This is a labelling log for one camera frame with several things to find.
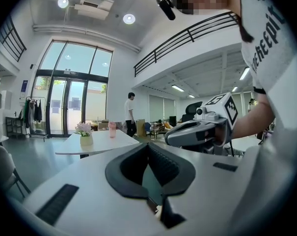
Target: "person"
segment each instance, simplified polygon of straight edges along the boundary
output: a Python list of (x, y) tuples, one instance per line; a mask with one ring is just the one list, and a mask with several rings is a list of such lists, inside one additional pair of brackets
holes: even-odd
[(128, 99), (124, 103), (124, 111), (125, 111), (125, 122), (127, 123), (127, 134), (128, 136), (133, 137), (133, 135), (136, 133), (136, 124), (134, 121), (133, 116), (133, 100), (134, 100), (135, 94), (133, 92), (129, 92)]
[(250, 99), (248, 103), (247, 112), (249, 113), (254, 108), (254, 99)]
[[(275, 112), (280, 104), (278, 91), (283, 81), (297, 68), (297, 43), (288, 23), (271, 0), (172, 0), (185, 14), (200, 14), (204, 9), (228, 9), (236, 14), (242, 38), (242, 55), (250, 67), (257, 104), (233, 128), (232, 137), (241, 138), (262, 132), (283, 112)], [(216, 128), (216, 139), (222, 141), (224, 130)]]

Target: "clothing rack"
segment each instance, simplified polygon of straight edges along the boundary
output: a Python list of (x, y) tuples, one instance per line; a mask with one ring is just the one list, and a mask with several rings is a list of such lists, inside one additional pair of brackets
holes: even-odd
[[(42, 113), (45, 114), (46, 113), (46, 98), (45, 97), (27, 96), (25, 102), (27, 100), (42, 100), (42, 99), (43, 99), (43, 102), (41, 102), (41, 108), (42, 108), (42, 106), (44, 106)], [(40, 133), (34, 132), (34, 129), (31, 126), (29, 127), (29, 133), (27, 133), (27, 128), (26, 128), (26, 125), (25, 125), (26, 135), (29, 135), (29, 137), (32, 137), (32, 136), (33, 137), (42, 137), (44, 139), (44, 141), (45, 141), (45, 138), (49, 138), (49, 135), (47, 134), (46, 120), (44, 120), (44, 122), (45, 122), (45, 130), (40, 132)]]

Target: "pink cup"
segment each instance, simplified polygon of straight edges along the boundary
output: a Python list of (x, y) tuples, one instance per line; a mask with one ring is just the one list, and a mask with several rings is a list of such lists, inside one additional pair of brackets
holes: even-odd
[(116, 133), (116, 124), (114, 121), (110, 121), (108, 124), (109, 127), (109, 133), (110, 133), (110, 138), (115, 138), (115, 133)]

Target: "floor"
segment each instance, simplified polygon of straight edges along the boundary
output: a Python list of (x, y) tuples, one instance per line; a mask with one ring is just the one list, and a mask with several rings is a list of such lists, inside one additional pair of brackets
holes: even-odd
[[(134, 136), (134, 138), (141, 143), (155, 141), (149, 137), (138, 138)], [(64, 141), (65, 139), (56, 138), (45, 139), (45, 142), (41, 138), (25, 138), (19, 140), (10, 138), (3, 142), (3, 146), (12, 154), (17, 172), (32, 191), (70, 164), (80, 160), (80, 157), (76, 155), (66, 156), (55, 154), (55, 151), (58, 150), (58, 147)], [(155, 142), (164, 143), (163, 135), (159, 135), (158, 140)], [(149, 167), (147, 167), (144, 173), (142, 185), (148, 189), (152, 200), (158, 205), (161, 205), (161, 186)], [(20, 202), (23, 201), (23, 197), (16, 185), (8, 191), (8, 195)]]

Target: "flower vase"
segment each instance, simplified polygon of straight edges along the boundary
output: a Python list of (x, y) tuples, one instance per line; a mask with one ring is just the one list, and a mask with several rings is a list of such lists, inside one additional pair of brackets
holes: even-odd
[(81, 136), (80, 140), (81, 146), (91, 146), (93, 144), (93, 137), (90, 136)]

